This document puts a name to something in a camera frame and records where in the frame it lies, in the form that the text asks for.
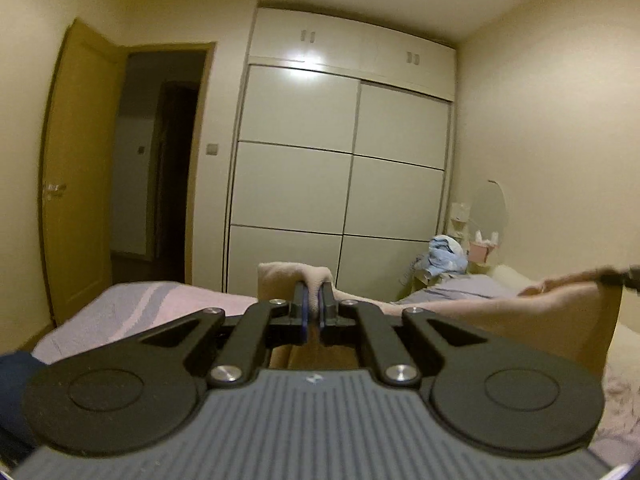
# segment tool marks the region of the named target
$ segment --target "dark blue fabric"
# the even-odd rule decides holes
[[[36,446],[21,403],[27,383],[44,366],[28,352],[0,356],[0,455],[5,460],[19,462]]]

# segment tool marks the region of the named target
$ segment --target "door handle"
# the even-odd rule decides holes
[[[66,184],[47,184],[46,191],[50,196],[62,196],[66,191]]]

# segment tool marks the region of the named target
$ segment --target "wardrobe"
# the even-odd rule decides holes
[[[328,267],[395,300],[443,225],[454,51],[386,28],[259,9],[232,168],[225,283],[257,265]]]

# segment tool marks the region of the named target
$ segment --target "beige towel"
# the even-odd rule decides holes
[[[431,301],[418,303],[443,316],[459,319],[533,348],[567,358],[601,377],[607,349],[618,319],[622,288],[593,280],[610,267],[545,280],[527,287],[518,298],[496,300]],[[329,269],[273,262],[258,266],[258,298],[293,298],[298,281],[309,288],[312,316],[318,314],[318,289],[333,283]],[[334,287],[337,300],[365,300],[386,314],[399,316],[406,305],[368,300]],[[324,369],[353,368],[357,360],[348,348],[323,347],[313,332],[304,347],[282,347],[273,353],[272,367]]]

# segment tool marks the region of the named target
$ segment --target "mirror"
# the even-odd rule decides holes
[[[494,180],[487,180],[476,191],[469,213],[468,233],[470,239],[476,231],[482,232],[482,238],[491,238],[493,232],[498,233],[498,242],[502,243],[507,227],[507,206],[504,202],[502,188]]]

